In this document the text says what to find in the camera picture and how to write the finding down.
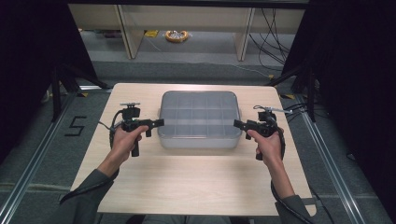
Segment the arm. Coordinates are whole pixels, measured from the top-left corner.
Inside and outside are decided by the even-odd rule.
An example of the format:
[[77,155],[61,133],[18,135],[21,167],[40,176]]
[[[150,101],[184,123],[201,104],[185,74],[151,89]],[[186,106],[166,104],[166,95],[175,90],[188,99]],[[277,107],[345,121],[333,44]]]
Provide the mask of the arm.
[[[279,133],[275,132],[267,138],[253,130],[248,130],[247,134],[254,138],[258,143],[256,153],[262,153],[262,160],[268,167],[268,171],[279,198],[294,211],[309,218],[310,216],[306,211],[303,201],[298,195],[295,195],[293,186],[291,185],[288,174],[285,170],[285,166],[280,155],[281,145]],[[279,202],[276,203],[276,209],[282,223],[303,223]]]
[[45,223],[93,223],[99,203],[113,185],[120,166],[128,160],[130,152],[134,149],[134,140],[141,140],[140,134],[148,128],[141,126],[130,133],[118,128],[114,136],[113,148],[106,158],[73,192],[97,185],[100,187],[83,191],[66,200]]

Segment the wire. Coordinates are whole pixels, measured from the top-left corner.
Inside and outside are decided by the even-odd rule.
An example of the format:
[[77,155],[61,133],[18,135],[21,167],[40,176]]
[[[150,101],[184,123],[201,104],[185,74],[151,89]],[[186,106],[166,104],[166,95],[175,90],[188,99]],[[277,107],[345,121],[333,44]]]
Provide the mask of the wire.
[[297,107],[294,107],[293,109],[291,109],[293,112],[294,112],[294,110],[297,110],[297,109],[302,109],[302,108],[305,108],[306,107],[306,105],[299,105],[299,106],[297,106]]
[[265,109],[265,107],[264,106],[262,106],[262,105],[255,105],[255,106],[253,106],[253,109]]
[[268,34],[267,34],[267,37],[268,37],[269,34],[271,34],[272,37],[274,38],[275,42],[277,43],[278,47],[275,47],[275,46],[269,44],[269,43],[266,41],[266,40],[267,40],[267,37],[265,37],[264,42],[266,42],[266,43],[267,43],[269,46],[271,46],[272,48],[278,49],[279,52],[280,52],[280,54],[282,55],[283,60],[285,61],[286,58],[287,58],[287,56],[286,56],[286,54],[285,54],[285,51],[286,51],[286,53],[289,53],[290,50],[289,50],[288,48],[286,48],[284,45],[282,45],[282,44],[280,43],[280,41],[279,41],[279,37],[278,37],[278,35],[277,35],[277,28],[276,28],[276,9],[273,8],[272,11],[273,11],[273,20],[272,20],[272,22],[271,22],[271,25],[270,25],[270,23],[269,23],[267,17],[265,16],[265,13],[264,13],[263,8],[262,8],[262,15],[264,16],[265,21],[266,21],[266,23],[267,23],[267,25],[268,25],[268,30],[269,30],[269,32],[268,32]]
[[103,126],[105,126],[110,131],[110,128],[107,127],[107,125],[105,125],[102,121],[99,120],[98,123],[102,124]]
[[[146,38],[146,39],[152,45],[152,47],[154,47],[158,51],[162,51],[159,48],[157,48],[148,38]],[[181,60],[169,60],[168,58],[166,58],[166,60],[170,61],[170,62],[191,63],[191,62],[181,61]],[[192,64],[199,64],[199,63],[206,63],[206,62],[195,62],[195,63],[192,63]],[[207,64],[219,65],[218,63],[207,63]],[[260,74],[260,75],[262,75],[264,77],[269,77],[268,75],[265,75],[264,73],[262,73],[260,71],[257,71],[257,70],[254,70],[254,69],[247,69],[247,68],[244,68],[244,67],[241,67],[241,66],[238,66],[238,65],[235,65],[235,64],[229,64],[229,63],[226,63],[225,65],[230,65],[230,66],[233,66],[233,67],[236,67],[236,68],[239,68],[239,69],[242,69],[242,70],[246,70],[246,71],[249,71],[249,72],[255,72],[255,73],[258,73],[258,74]]]
[[275,61],[277,61],[278,63],[284,64],[285,62],[281,59],[279,59],[278,57],[276,57],[273,53],[271,53],[270,51],[268,51],[267,49],[265,49],[263,47],[263,45],[265,44],[265,42],[263,42],[261,45],[259,43],[257,43],[257,41],[253,38],[253,36],[251,34],[249,34],[251,40],[253,41],[253,43],[256,45],[256,47],[260,50],[259,52],[259,56],[261,52],[264,52],[265,54],[267,54],[268,56],[270,56],[271,58],[273,58]]
[[315,197],[317,197],[317,199],[321,202],[321,204],[323,205],[323,209],[326,212],[327,216],[330,219],[331,223],[334,223],[334,219],[332,219],[332,215],[330,214],[329,210],[327,209],[327,207],[324,205],[323,201],[320,199],[319,195],[314,191],[314,189],[308,184],[309,189],[311,189],[312,193],[315,195]]
[[[260,62],[260,64],[262,65],[262,67],[264,67],[264,68],[266,68],[266,69],[270,69],[270,70],[274,70],[274,71],[281,72],[282,70],[280,70],[280,69],[275,69],[275,68],[267,67],[267,66],[265,66],[265,65],[262,63],[262,57],[261,57],[261,55],[262,55],[262,50],[263,50],[263,48],[262,48],[262,46],[260,46],[260,45],[254,40],[254,38],[253,38],[253,36],[251,36],[251,34],[249,34],[249,36],[250,36],[250,38],[253,40],[253,43],[256,45],[256,47],[259,49],[259,62]],[[270,52],[268,52],[268,51],[265,51],[265,52],[267,53],[268,56],[272,57],[272,58],[275,59],[275,60],[278,60],[278,58],[276,58],[275,56],[273,56],[272,53],[270,53]]]
[[[113,148],[114,134],[116,132],[117,126],[120,124],[120,123],[115,124],[116,123],[116,118],[121,113],[122,113],[122,110],[117,111],[116,115],[114,116],[114,118],[113,118],[113,120],[111,122],[111,126],[110,127],[107,127],[103,122],[99,121],[100,124],[103,124],[109,130],[110,148]],[[113,175],[114,178],[115,178],[115,176],[117,176],[119,174],[119,172],[120,172],[120,169],[118,169],[117,172]],[[69,200],[69,199],[71,199],[73,197],[76,197],[76,196],[78,196],[80,194],[84,194],[86,192],[89,192],[89,191],[92,191],[92,190],[95,190],[95,189],[99,189],[99,188],[103,187],[104,185],[107,185],[108,183],[113,181],[114,178],[110,178],[108,180],[99,182],[97,184],[88,186],[86,188],[75,189],[75,190],[67,193],[66,195],[64,195],[62,197],[61,201],[60,201],[60,204],[64,203],[65,201],[67,201],[67,200]]]
[[299,112],[297,114],[292,114],[293,117],[291,119],[288,120],[288,123],[290,123],[292,120],[294,120],[297,116],[301,115],[303,112]]
[[[281,150],[280,150],[280,154],[281,154],[281,160],[283,160],[283,156],[285,155],[285,138],[283,136],[283,132],[280,130],[280,128],[277,128],[278,133],[279,133],[279,139],[280,139],[280,143],[281,143]],[[297,211],[295,211],[293,208],[289,207],[287,204],[285,204],[285,202],[283,202],[282,199],[280,199],[279,195],[276,192],[275,186],[273,181],[271,180],[271,192],[274,195],[274,198],[276,199],[277,202],[279,202],[286,210],[288,210],[292,215],[294,215],[295,217],[297,217],[299,220],[301,220],[303,223],[312,223],[309,218],[304,217],[303,215],[301,215],[300,213],[298,213]]]
[[100,213],[96,220],[96,224],[100,224],[102,222],[102,218],[103,218],[103,213]]
[[293,110],[292,108],[295,107],[295,106],[297,106],[297,105],[306,105],[306,103],[291,105],[291,106],[288,106],[288,107],[284,108],[284,110]]

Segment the gray sleeve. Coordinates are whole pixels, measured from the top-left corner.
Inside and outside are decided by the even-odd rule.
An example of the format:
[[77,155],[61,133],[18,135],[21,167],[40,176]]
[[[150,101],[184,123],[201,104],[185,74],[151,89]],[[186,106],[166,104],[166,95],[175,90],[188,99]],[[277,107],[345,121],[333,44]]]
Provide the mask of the gray sleeve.
[[[286,206],[296,211],[298,214],[303,217],[310,219],[309,213],[305,208],[303,200],[301,200],[300,196],[294,195],[282,200]],[[304,223],[299,218],[297,218],[292,212],[286,209],[281,203],[276,202],[276,210],[279,213],[280,220],[282,223]]]
[[45,223],[78,223],[92,224],[95,221],[96,212],[99,203],[105,197],[108,190],[113,185],[116,175],[108,178],[98,170],[93,170],[91,174],[77,188],[84,189],[97,185],[101,182],[107,182],[98,189],[90,190],[86,193],[79,194],[63,202],[57,210],[46,220]]

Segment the gray floor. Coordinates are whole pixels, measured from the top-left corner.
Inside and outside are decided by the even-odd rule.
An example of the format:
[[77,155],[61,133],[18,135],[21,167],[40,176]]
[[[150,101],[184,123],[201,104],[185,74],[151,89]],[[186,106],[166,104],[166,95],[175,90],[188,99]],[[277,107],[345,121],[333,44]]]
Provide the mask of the gray floor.
[[[251,40],[248,43],[246,59],[238,62],[232,34],[191,32],[186,42],[173,44],[167,42],[163,32],[160,32],[156,38],[143,39],[137,57],[133,60],[127,59],[119,38],[104,38],[103,35],[91,31],[82,32],[81,35],[99,78],[108,84],[157,82],[264,85],[268,82],[269,75],[280,75],[279,71],[261,66],[259,51]],[[259,35],[253,36],[257,42],[262,42]],[[290,47],[293,38],[293,35],[280,35],[279,41]],[[282,57],[278,50],[267,48],[277,57]],[[272,69],[282,68],[281,63],[268,56],[262,55],[261,61]],[[291,93],[292,81],[291,78],[279,84],[279,94]],[[79,80],[79,83],[91,85],[84,80]],[[10,223],[40,223],[56,209],[60,197],[66,194],[74,181],[108,96],[109,93],[105,92],[90,92],[86,97],[76,97],[73,100]],[[281,103],[286,108],[297,104],[297,101],[281,98]],[[51,101],[42,105],[35,115],[36,119],[29,125],[26,137],[1,164],[2,202],[20,179],[50,126],[51,109]],[[357,163],[346,157],[347,147],[333,126],[331,116],[321,104],[316,105],[315,109],[318,129],[366,223],[391,223]],[[79,137],[67,137],[67,133],[76,131],[69,128],[75,116],[86,117],[76,123],[83,125],[84,130]],[[318,153],[318,146],[309,133],[303,115],[289,117],[289,121],[308,183],[321,198],[322,204],[318,205],[314,220],[317,223],[331,223],[324,210],[326,207],[335,223],[353,223]],[[129,215],[104,214],[100,223],[125,223],[128,217]],[[277,217],[254,217],[254,220],[255,223],[279,222]]]

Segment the tape mark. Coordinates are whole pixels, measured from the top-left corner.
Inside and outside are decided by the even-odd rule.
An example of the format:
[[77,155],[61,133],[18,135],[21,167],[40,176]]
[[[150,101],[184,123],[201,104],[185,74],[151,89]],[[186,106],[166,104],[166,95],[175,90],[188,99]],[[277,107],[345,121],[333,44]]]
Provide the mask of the tape mark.
[[74,125],[74,123],[76,122],[76,119],[85,119],[87,118],[86,116],[74,116],[72,123],[70,124],[69,128],[75,128],[75,129],[79,129],[78,133],[67,133],[64,136],[66,137],[78,137],[81,135],[82,130],[84,129],[85,126],[81,126],[81,125]]
[[295,96],[293,94],[279,94],[279,98],[294,100]]

